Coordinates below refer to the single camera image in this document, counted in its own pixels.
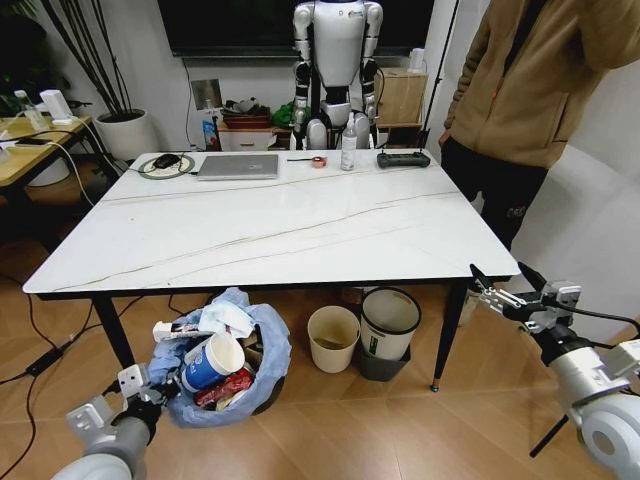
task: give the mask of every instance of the black remote control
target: black remote control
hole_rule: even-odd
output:
[[[422,152],[413,153],[379,153],[378,166],[389,167],[428,167],[431,159]]]

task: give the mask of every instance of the person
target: person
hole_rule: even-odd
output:
[[[509,250],[606,73],[640,58],[640,0],[492,0],[439,143]]]

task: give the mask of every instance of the tan jacket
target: tan jacket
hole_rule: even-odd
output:
[[[640,58],[640,0],[547,0],[503,76],[527,1],[491,1],[445,127],[478,153],[550,168],[607,71]]]

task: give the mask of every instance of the blue plastic bag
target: blue plastic bag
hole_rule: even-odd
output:
[[[198,407],[193,396],[186,390],[171,400],[168,408],[174,423],[182,428],[221,427],[246,420],[255,409],[271,395],[276,382],[284,377],[289,368],[291,345],[289,329],[270,305],[249,305],[249,295],[238,288],[228,288],[213,302],[226,300],[236,304],[248,313],[260,326],[264,357],[253,384],[247,393],[222,412],[211,412]],[[176,320],[177,323],[198,323],[202,309],[195,310]],[[161,383],[167,373],[182,366],[182,358],[187,353],[188,338],[168,340],[158,343],[149,364],[152,383]]]

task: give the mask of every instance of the clear bottle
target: clear bottle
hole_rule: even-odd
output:
[[[20,106],[22,107],[22,111],[24,112],[24,116],[29,119],[31,122],[31,126],[36,132],[42,132],[43,130],[49,129],[49,124],[42,116],[42,114],[38,111],[36,107],[34,107],[31,100],[29,100],[29,96],[27,92],[24,90],[16,90],[13,92],[14,95],[20,100]]]
[[[351,112],[349,113],[347,128],[342,132],[342,161],[340,162],[340,168],[342,168],[342,170],[353,170],[356,166],[357,142],[356,122],[353,118],[353,112]]]

